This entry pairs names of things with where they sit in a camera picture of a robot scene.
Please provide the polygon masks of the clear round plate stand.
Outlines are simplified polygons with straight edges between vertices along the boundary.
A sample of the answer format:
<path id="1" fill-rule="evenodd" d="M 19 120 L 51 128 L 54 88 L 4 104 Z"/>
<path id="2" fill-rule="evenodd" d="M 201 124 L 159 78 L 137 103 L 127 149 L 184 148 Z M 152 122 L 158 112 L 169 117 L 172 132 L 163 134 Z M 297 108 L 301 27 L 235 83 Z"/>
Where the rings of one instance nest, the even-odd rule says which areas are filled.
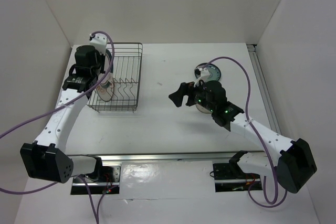
<path id="1" fill-rule="evenodd" d="M 205 107 L 203 107 L 203 106 L 201 106 L 201 105 L 199 105 L 199 104 L 196 105 L 196 108 L 197 108 L 200 112 L 202 112 L 202 113 L 205 113 L 205 114 L 212 114 L 212 111 L 211 111 L 211 110 L 208 110 L 207 108 L 205 108 Z"/>

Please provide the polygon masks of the white plate orange sunburst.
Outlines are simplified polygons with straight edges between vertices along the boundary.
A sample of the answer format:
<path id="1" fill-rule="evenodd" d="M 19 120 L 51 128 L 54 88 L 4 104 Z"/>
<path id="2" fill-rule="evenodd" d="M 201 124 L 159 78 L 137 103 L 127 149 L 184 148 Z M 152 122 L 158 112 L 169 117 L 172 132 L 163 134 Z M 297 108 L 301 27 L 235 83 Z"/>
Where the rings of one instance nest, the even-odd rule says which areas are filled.
<path id="1" fill-rule="evenodd" d="M 111 100 L 111 94 L 108 92 L 106 88 L 103 88 L 101 85 L 96 87 L 96 93 L 99 98 L 104 102 L 109 102 Z"/>

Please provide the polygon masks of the small blue patterned plate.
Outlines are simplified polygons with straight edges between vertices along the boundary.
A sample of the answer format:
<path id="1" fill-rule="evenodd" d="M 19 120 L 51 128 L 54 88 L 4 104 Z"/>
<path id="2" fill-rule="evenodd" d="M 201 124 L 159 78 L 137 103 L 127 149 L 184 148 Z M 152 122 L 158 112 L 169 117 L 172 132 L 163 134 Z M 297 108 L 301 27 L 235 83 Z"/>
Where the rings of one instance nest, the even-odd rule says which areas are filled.
<path id="1" fill-rule="evenodd" d="M 205 65 L 205 63 L 201 63 L 199 65 L 196 66 L 196 68 L 194 69 L 194 76 L 195 78 L 199 78 L 200 77 L 200 68 Z M 205 82 L 208 81 L 219 81 L 222 77 L 222 73 L 219 67 L 217 67 L 216 65 L 214 65 L 213 63 L 210 63 L 207 67 L 207 70 L 209 71 L 209 76 L 208 78 L 205 80 Z"/>

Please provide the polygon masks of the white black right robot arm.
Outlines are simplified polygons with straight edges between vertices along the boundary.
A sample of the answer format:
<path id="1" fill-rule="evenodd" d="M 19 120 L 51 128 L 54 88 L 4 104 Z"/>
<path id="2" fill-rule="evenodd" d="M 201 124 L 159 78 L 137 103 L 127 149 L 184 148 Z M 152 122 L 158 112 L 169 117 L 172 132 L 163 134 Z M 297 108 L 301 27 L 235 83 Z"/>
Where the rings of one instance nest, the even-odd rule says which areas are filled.
<path id="1" fill-rule="evenodd" d="M 187 97 L 187 106 L 200 105 L 211 112 L 215 123 L 260 146 L 266 155 L 239 151 L 230 160 L 229 172 L 235 178 L 253 173 L 275 177 L 280 186 L 296 194 L 317 171 L 311 148 L 303 139 L 284 137 L 254 119 L 229 102 L 226 91 L 218 81 L 181 83 L 179 89 L 169 95 L 176 107 L 181 107 Z"/>

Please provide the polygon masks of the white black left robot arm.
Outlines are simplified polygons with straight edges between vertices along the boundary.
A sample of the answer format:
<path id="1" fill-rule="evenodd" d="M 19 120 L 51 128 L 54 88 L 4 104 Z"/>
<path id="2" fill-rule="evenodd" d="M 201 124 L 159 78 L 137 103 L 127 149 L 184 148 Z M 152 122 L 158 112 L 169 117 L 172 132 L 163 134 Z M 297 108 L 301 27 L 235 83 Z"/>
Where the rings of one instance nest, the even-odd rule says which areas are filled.
<path id="1" fill-rule="evenodd" d="M 70 157 L 66 144 L 81 110 L 86 106 L 100 74 L 104 73 L 105 57 L 111 56 L 106 46 L 98 50 L 93 45 L 79 46 L 75 64 L 64 80 L 60 100 L 43 131 L 20 149 L 30 178 L 65 183 L 70 177 L 85 175 L 91 181 L 103 177 L 101 158 L 93 155 Z"/>

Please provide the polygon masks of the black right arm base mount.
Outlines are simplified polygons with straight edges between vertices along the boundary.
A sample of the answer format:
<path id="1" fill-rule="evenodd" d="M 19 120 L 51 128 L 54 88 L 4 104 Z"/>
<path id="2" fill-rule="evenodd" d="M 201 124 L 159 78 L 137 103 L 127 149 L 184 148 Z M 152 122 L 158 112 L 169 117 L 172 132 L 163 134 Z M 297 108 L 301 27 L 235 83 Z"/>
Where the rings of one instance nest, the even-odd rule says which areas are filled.
<path id="1" fill-rule="evenodd" d="M 246 174 L 233 168 L 230 163 L 214 163 L 209 175 L 214 179 L 217 193 L 247 191 L 249 186 L 251 190 L 262 190 L 259 175 Z"/>

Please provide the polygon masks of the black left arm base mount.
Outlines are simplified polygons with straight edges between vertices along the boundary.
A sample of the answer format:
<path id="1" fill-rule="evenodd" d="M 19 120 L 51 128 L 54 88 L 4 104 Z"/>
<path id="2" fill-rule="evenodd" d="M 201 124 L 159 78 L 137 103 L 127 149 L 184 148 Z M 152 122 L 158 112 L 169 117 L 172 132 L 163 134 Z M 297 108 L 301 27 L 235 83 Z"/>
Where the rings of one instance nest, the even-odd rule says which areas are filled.
<path id="1" fill-rule="evenodd" d="M 120 192 L 121 165 L 103 166 L 98 178 L 83 176 L 92 195 L 117 195 Z M 71 195 L 88 195 L 85 183 L 80 178 L 74 178 L 71 184 Z"/>

